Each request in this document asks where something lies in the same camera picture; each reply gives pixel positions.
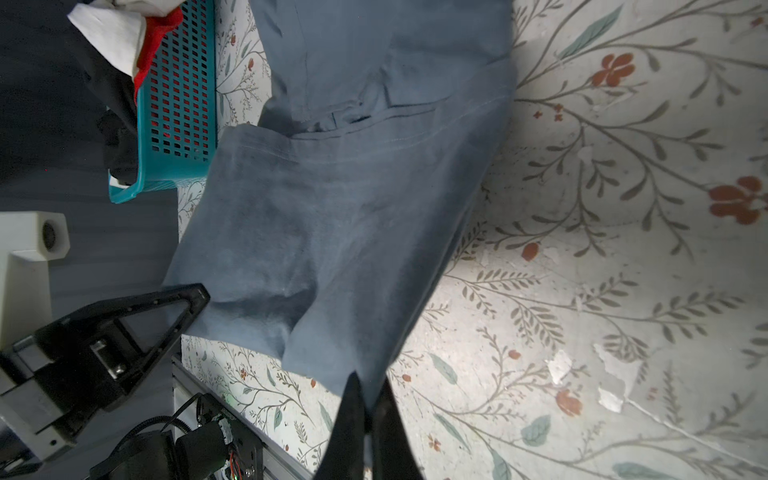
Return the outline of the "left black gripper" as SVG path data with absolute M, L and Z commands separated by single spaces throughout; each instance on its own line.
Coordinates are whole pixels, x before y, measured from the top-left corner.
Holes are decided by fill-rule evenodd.
M 210 301 L 201 284 L 98 301 L 1 352 L 1 421 L 36 462 L 128 399 Z

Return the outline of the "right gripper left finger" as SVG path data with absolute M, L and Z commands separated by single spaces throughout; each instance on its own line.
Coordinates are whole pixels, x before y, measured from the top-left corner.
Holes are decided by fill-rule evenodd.
M 363 479 L 365 435 L 365 403 L 359 377 L 352 373 L 343 392 L 326 453 L 313 479 Z

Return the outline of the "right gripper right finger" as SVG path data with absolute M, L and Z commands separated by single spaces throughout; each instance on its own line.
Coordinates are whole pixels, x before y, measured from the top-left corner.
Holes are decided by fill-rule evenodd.
M 373 411 L 370 435 L 373 479 L 424 479 L 410 448 L 396 399 L 388 380 L 382 386 Z

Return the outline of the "grey-blue t-shirt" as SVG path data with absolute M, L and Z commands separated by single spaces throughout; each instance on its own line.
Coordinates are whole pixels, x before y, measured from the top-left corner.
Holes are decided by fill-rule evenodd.
M 189 334 L 373 406 L 454 254 L 514 90 L 507 1 L 254 1 L 271 68 L 168 270 Z

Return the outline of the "teal plastic laundry basket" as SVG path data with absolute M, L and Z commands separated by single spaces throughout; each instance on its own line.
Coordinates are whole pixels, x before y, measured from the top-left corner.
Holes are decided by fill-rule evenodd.
M 215 7 L 180 7 L 183 21 L 165 35 L 135 100 L 137 177 L 126 187 L 109 186 L 116 204 L 206 176 L 215 153 Z

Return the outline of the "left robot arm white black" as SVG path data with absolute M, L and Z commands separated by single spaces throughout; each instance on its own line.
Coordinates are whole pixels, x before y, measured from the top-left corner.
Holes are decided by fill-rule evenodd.
M 201 284 L 99 301 L 44 326 L 1 350 L 1 476 L 35 473 L 73 450 L 77 437 L 101 411 L 133 395 L 209 303 Z M 178 316 L 158 341 L 139 345 L 126 318 L 177 305 Z M 220 469 L 223 435 L 204 428 L 212 453 L 193 454 L 175 440 L 176 415 L 128 433 L 92 479 L 205 479 Z

